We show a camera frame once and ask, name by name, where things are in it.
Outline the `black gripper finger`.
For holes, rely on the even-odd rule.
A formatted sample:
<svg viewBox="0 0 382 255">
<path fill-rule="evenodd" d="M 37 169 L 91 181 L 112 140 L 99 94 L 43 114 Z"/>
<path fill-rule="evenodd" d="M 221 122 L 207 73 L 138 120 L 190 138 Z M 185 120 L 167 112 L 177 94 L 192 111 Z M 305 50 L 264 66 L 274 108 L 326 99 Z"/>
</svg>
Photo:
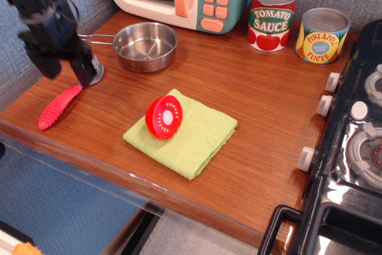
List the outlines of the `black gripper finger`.
<svg viewBox="0 0 382 255">
<path fill-rule="evenodd" d="M 48 53 L 26 49 L 32 63 L 38 70 L 49 79 L 54 79 L 61 72 L 61 63 L 58 58 L 51 56 Z"/>
<path fill-rule="evenodd" d="M 93 61 L 94 55 L 92 53 L 77 54 L 70 60 L 70 66 L 83 87 L 89 87 L 97 74 Z"/>
</svg>

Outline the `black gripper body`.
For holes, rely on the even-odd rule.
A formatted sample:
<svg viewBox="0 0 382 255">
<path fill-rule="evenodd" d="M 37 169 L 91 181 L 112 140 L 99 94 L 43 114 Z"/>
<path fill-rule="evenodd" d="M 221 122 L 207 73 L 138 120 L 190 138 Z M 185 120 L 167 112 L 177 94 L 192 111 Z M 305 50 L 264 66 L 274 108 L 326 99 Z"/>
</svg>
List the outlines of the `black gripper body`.
<svg viewBox="0 0 382 255">
<path fill-rule="evenodd" d="M 19 33 L 34 64 L 91 63 L 91 48 L 77 34 L 77 21 L 68 0 L 48 0 L 47 7 L 24 6 L 20 20 L 29 30 Z"/>
</svg>

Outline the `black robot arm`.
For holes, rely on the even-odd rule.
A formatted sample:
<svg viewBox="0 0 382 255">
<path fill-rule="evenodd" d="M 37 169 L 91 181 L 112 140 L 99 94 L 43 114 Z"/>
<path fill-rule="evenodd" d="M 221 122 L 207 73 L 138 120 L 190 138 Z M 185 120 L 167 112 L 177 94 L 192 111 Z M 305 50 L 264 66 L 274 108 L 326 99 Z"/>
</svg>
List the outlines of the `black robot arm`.
<svg viewBox="0 0 382 255">
<path fill-rule="evenodd" d="M 68 0 L 7 0 L 16 7 L 28 30 L 18 37 L 33 64 L 49 79 L 61 71 L 67 60 L 83 87 L 96 81 L 97 59 L 91 47 L 77 34 L 78 10 Z"/>
</svg>

